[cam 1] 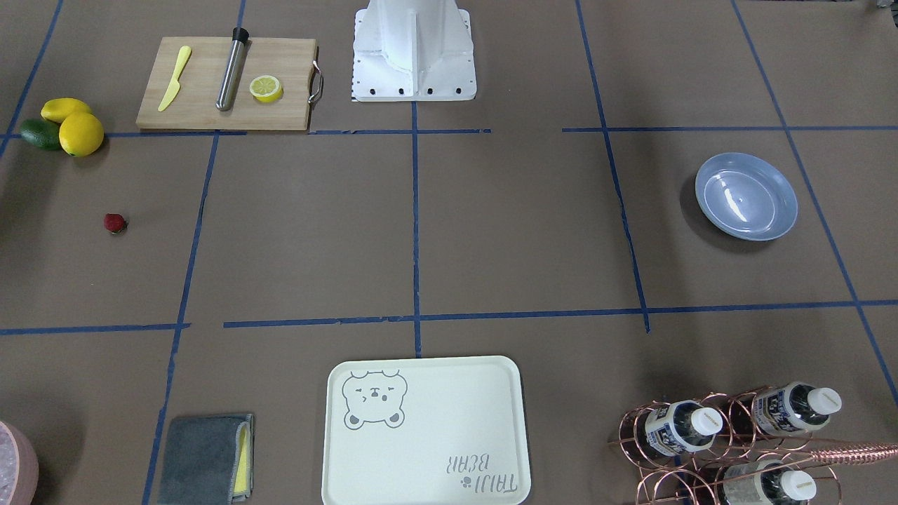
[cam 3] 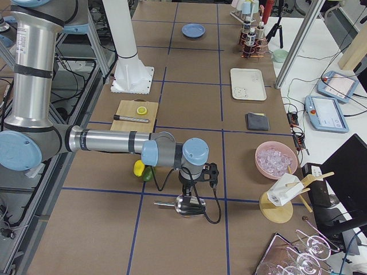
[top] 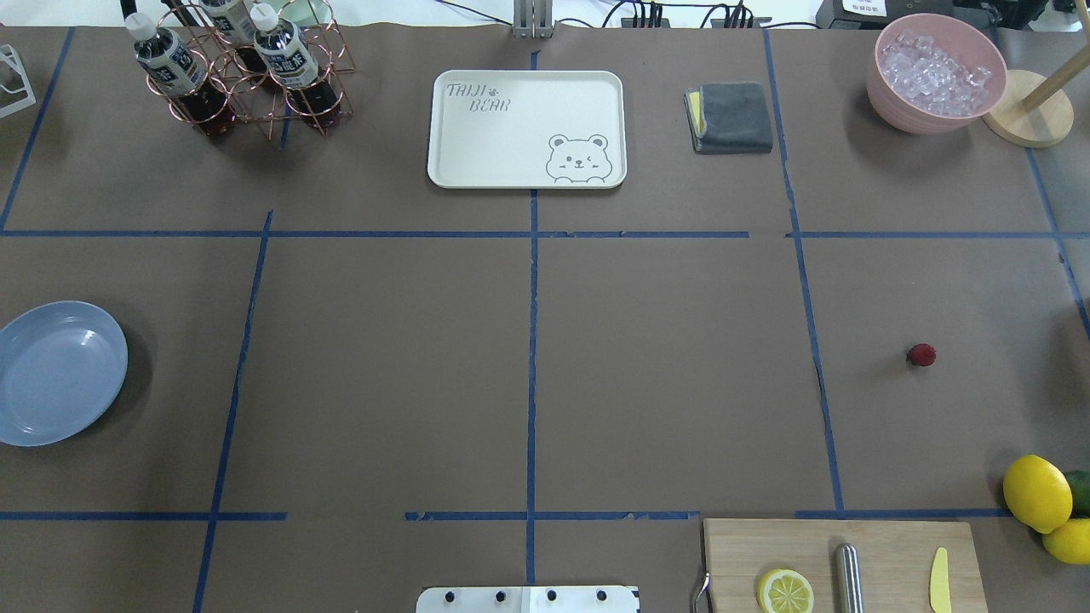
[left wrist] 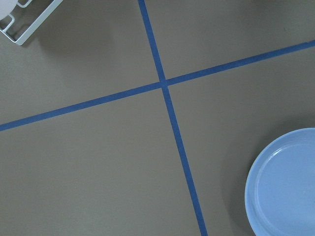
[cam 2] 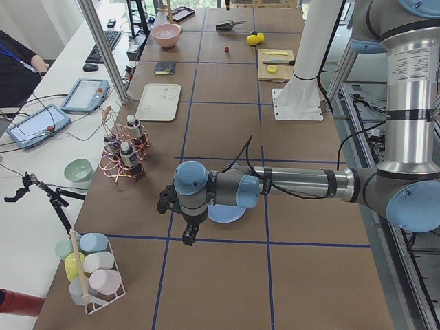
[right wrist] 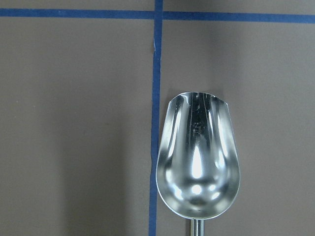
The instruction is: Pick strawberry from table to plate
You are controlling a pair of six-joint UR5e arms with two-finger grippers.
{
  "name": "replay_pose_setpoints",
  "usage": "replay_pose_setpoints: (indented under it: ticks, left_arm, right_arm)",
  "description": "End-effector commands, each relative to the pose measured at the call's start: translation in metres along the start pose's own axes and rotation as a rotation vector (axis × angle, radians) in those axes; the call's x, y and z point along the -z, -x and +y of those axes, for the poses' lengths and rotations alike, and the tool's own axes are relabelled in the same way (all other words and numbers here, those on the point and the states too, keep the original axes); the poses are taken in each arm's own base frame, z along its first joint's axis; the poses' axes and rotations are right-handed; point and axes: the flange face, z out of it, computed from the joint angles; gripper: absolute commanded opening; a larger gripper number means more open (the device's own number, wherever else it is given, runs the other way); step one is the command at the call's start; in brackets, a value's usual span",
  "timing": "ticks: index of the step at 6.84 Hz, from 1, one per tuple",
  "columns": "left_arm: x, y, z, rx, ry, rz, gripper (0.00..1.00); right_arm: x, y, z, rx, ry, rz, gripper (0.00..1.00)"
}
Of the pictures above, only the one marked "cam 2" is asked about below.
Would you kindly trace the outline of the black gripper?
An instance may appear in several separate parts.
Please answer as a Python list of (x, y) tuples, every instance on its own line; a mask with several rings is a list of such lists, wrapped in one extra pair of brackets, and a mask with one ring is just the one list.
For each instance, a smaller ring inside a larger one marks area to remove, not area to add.
[(159, 194), (157, 211), (165, 214), (168, 210), (180, 214), (186, 222), (186, 229), (182, 233), (182, 241), (185, 245), (192, 246), (196, 241), (199, 226), (208, 216), (208, 203), (206, 201), (206, 189), (183, 195), (178, 193), (174, 185), (167, 185)]

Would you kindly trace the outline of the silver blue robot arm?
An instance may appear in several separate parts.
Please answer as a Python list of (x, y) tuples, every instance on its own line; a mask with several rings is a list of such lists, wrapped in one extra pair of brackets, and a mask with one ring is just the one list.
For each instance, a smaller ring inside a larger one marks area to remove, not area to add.
[(388, 56), (386, 146), (372, 169), (305, 170), (230, 164), (209, 171), (181, 163), (159, 196), (157, 211), (186, 221), (183, 242), (195, 242), (211, 205), (253, 208), (260, 195), (339, 198), (370, 208), (408, 232), (439, 226), (439, 167), (432, 159), (439, 58), (438, 1), (356, 1), (352, 44)]

